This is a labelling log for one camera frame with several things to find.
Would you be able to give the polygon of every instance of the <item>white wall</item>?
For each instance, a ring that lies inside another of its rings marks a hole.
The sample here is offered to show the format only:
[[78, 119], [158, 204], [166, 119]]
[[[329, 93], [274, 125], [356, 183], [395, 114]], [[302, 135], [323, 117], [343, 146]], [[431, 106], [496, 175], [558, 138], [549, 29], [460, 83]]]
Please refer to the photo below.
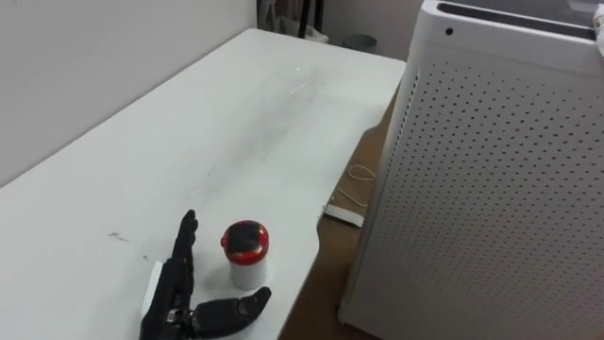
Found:
[[256, 0], [0, 0], [0, 186], [255, 25]]
[[354, 33], [377, 39], [377, 53], [406, 60], [422, 0], [326, 0], [324, 32], [335, 44]]

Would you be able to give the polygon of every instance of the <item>trash bin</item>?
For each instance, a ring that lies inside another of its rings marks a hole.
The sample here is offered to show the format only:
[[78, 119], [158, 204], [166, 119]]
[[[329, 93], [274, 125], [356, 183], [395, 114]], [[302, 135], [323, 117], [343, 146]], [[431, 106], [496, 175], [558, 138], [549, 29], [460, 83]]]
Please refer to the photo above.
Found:
[[342, 47], [356, 51], [375, 53], [378, 40], [366, 34], [353, 34], [342, 41]]

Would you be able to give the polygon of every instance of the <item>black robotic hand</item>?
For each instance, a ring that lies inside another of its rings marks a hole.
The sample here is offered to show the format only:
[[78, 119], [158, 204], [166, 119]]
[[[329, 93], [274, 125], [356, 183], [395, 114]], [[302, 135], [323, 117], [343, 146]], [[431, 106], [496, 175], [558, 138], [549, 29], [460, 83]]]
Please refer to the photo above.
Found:
[[172, 257], [161, 268], [151, 306], [141, 324], [140, 340], [216, 338], [239, 332], [260, 316], [271, 297], [268, 287], [242, 298], [208, 301], [190, 309], [193, 293], [193, 253], [197, 231], [195, 212], [180, 223]]

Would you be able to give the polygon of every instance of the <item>perforated panel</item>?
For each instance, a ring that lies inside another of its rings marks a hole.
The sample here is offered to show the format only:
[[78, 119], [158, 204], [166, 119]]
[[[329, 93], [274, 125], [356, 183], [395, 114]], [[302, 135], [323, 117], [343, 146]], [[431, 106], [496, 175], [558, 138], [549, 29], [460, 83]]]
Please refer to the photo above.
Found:
[[402, 98], [352, 303], [386, 338], [594, 339], [604, 83], [436, 52]]

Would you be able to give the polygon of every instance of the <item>white air purifier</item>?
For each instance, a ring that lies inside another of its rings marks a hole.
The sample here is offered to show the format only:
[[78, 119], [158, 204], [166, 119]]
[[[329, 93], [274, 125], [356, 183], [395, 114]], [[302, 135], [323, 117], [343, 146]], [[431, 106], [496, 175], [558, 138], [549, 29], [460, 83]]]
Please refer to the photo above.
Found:
[[604, 60], [593, 13], [543, 3], [423, 4], [343, 323], [385, 340], [602, 331]]

